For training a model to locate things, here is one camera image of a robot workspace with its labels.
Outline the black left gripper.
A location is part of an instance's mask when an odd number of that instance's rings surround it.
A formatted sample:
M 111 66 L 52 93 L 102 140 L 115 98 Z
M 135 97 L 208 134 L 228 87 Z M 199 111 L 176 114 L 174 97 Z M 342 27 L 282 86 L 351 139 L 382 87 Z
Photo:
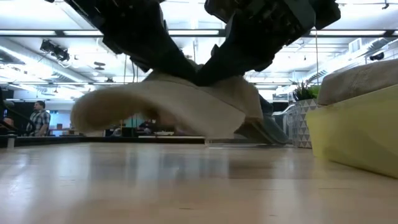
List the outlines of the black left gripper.
M 195 67 L 166 33 L 158 0 L 68 0 L 103 34 L 103 43 L 143 71 L 154 69 L 194 82 Z

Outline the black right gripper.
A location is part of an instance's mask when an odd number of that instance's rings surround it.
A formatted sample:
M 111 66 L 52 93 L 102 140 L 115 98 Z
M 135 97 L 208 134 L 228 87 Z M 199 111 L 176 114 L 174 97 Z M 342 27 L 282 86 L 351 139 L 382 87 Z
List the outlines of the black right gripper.
M 282 47 L 341 17 L 332 0 L 206 1 L 205 10 L 226 24 L 225 41 L 213 47 L 211 58 L 197 71 L 198 86 L 261 71 Z

